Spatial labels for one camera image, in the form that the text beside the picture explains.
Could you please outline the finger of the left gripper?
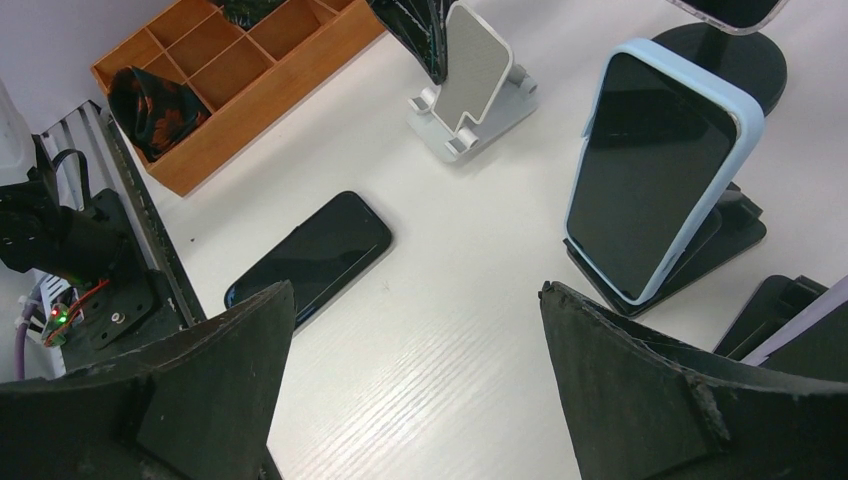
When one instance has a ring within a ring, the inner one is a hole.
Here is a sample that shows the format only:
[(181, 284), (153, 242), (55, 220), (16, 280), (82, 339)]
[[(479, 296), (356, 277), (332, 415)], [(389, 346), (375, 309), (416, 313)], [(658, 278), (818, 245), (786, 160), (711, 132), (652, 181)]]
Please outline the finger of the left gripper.
[(377, 20), (419, 62), (435, 85), (448, 76), (447, 16), (451, 0), (368, 0)]

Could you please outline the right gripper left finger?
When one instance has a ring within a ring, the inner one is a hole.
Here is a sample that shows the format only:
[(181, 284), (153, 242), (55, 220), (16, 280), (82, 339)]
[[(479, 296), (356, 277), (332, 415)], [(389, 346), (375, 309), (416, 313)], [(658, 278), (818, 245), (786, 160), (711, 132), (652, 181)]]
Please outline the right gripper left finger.
[(295, 327), (278, 282), (60, 378), (1, 387), (5, 479), (277, 479), (267, 445)]

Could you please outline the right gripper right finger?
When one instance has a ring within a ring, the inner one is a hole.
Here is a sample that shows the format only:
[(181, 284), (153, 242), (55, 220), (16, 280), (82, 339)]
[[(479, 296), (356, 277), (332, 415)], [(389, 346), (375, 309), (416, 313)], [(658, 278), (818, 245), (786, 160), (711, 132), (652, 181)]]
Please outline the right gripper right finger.
[(847, 387), (701, 350), (560, 282), (538, 295), (585, 479), (843, 479)]

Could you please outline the white folding phone stand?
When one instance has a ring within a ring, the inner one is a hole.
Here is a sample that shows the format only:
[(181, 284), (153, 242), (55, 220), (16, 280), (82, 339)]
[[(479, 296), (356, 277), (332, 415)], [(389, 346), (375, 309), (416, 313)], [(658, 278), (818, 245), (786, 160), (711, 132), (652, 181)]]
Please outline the white folding phone stand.
[(537, 82), (509, 44), (462, 1), (446, 19), (446, 80), (410, 98), (407, 123), (444, 163), (474, 156), (537, 108)]

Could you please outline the lilac case phone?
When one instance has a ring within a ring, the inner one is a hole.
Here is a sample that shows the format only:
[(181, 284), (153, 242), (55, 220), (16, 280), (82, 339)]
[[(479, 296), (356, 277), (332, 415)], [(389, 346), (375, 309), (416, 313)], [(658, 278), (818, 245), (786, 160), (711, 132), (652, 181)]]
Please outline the lilac case phone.
[(741, 362), (797, 376), (847, 381), (847, 279), (780, 327)]

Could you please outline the black folding phone stand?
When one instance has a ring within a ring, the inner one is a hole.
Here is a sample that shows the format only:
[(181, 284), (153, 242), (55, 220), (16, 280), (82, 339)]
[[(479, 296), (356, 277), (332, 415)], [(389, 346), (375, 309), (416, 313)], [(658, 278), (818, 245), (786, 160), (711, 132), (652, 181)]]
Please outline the black folding phone stand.
[(758, 244), (767, 233), (761, 214), (762, 209), (738, 185), (730, 183), (657, 293), (641, 305), (620, 299), (567, 239), (563, 243), (571, 260), (612, 310), (634, 319)]

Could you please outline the black phone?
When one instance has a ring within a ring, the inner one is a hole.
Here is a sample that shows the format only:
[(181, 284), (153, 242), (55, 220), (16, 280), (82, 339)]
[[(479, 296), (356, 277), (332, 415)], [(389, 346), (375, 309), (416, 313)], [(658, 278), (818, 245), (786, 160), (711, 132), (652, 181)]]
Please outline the black phone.
[(300, 327), (388, 251), (393, 233), (356, 192), (335, 195), (235, 280), (232, 308), (278, 281), (292, 284)]

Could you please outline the light blue case phone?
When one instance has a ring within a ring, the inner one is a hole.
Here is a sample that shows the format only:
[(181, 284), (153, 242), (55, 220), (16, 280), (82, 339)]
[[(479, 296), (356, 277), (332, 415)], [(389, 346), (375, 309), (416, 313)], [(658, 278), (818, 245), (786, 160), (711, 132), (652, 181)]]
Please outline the light blue case phone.
[(747, 92), (645, 38), (616, 46), (584, 129), (564, 220), (630, 305), (653, 297), (765, 127)]

